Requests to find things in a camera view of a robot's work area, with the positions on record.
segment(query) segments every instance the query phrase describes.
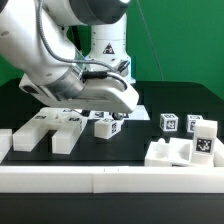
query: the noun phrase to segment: cable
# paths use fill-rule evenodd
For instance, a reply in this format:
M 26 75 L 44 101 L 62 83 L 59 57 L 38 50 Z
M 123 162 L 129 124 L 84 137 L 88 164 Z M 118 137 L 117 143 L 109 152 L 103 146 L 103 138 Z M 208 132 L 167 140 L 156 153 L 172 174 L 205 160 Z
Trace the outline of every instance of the cable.
M 113 78 L 117 81 L 121 82 L 124 85 L 125 90 L 128 88 L 127 83 L 119 76 L 111 73 L 107 73 L 105 71 L 98 71 L 98 72 L 83 72 L 82 78 L 83 79 L 106 79 L 106 78 Z
M 142 21 L 143 21 L 143 24 L 145 26 L 145 30 L 146 30 L 146 33 L 147 33 L 147 36 L 148 36 L 148 40 L 149 40 L 149 44 L 152 48 L 152 52 L 153 52 L 153 55 L 156 59 L 156 64 L 157 64 L 157 67 L 159 69 L 159 73 L 160 73 L 160 78 L 161 78 L 161 81 L 164 81 L 164 75 L 163 75 L 163 70 L 162 70 L 162 67 L 160 65 L 160 62 L 159 62 L 159 57 L 157 55 L 157 52 L 156 52 L 156 48 L 154 46 L 154 43 L 153 43 L 153 40 L 152 40 L 152 36 L 151 36 L 151 33 L 149 31 L 149 28 L 147 26 L 147 23 L 146 23 L 146 20 L 145 20 L 145 17 L 144 17 L 144 14 L 143 14 L 143 11 L 142 11 L 142 7 L 140 5 L 140 2 L 139 0 L 136 0 L 137 2 L 137 5 L 138 5 L 138 10 L 140 12 L 140 15 L 141 15 L 141 18 L 142 18 Z
M 43 9 L 43 4 L 44 4 L 44 0 L 39 0 L 39 4 L 38 4 L 38 11 L 37 11 L 37 27 L 38 27 L 38 30 L 39 30 L 39 33 L 40 33 L 40 37 L 43 41 L 43 44 L 45 46 L 45 48 L 47 49 L 48 53 L 53 57 L 55 58 L 56 60 L 58 61 L 61 61 L 61 62 L 65 62 L 65 63 L 82 63 L 82 64 L 96 64 L 96 65 L 101 65 L 103 67 L 106 67 L 108 68 L 111 72 L 115 72 L 117 73 L 117 71 L 110 65 L 104 63 L 104 62 L 100 62 L 100 61 L 88 61 L 88 60 L 76 60 L 76 59 L 65 59 L 65 58 L 62 58 L 58 55 L 56 55 L 50 45 L 48 44 L 48 41 L 45 37 L 45 34 L 44 34 L 44 30 L 43 30 L 43 24 L 42 24 L 42 9 Z

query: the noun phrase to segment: small white cube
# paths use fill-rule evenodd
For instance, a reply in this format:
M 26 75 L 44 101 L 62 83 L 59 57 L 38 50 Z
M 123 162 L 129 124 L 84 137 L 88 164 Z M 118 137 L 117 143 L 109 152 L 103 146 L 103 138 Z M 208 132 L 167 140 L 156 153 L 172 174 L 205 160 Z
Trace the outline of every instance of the small white cube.
M 177 131 L 178 117 L 175 114 L 161 114 L 160 127 L 163 131 Z
M 192 164 L 207 165 L 213 161 L 217 126 L 217 121 L 196 120 Z
M 112 118 L 105 118 L 95 122 L 94 136 L 109 139 L 121 131 L 123 121 L 115 121 Z
M 203 120 L 201 115 L 187 115 L 187 132 L 194 133 L 196 120 Z

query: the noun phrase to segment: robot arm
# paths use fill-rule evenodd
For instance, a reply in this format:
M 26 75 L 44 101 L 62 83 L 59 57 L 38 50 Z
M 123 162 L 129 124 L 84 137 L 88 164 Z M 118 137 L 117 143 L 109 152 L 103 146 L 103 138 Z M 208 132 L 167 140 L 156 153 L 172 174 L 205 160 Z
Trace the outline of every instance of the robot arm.
M 86 61 L 63 31 L 69 25 L 114 23 L 128 3 L 1 0 L 0 54 L 25 72 L 20 88 L 48 106 L 130 113 L 136 91 L 110 66 L 109 72 L 91 73 L 98 62 Z

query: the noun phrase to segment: green wall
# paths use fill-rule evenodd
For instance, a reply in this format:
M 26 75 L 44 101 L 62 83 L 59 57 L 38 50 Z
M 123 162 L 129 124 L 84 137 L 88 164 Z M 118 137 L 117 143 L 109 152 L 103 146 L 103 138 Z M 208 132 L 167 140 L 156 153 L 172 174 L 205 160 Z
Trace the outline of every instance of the green wall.
M 128 10 L 127 51 L 137 80 L 188 81 L 205 85 L 224 99 L 224 1 L 136 0 Z M 158 61 L 153 53 L 147 29 Z M 79 28 L 84 54 L 89 28 Z M 0 58 L 0 85 L 22 72 Z

